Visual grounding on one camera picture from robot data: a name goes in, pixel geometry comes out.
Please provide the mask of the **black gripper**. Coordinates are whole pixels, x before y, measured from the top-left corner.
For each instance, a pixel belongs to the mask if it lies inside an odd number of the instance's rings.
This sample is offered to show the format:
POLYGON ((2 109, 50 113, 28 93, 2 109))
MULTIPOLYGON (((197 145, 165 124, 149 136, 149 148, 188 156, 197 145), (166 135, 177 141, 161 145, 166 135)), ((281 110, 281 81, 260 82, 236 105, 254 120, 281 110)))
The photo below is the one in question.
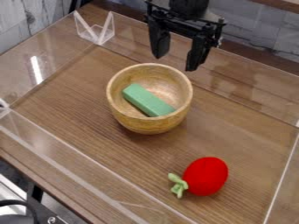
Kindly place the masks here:
POLYGON ((193 32, 198 33, 192 39, 185 61, 185 70, 194 71, 205 62, 210 45, 220 46, 221 30, 226 25, 225 19, 210 12, 209 0, 166 0, 165 4, 157 0, 144 0, 144 2, 150 50, 157 59, 169 51, 169 32, 184 37, 190 37, 193 32))

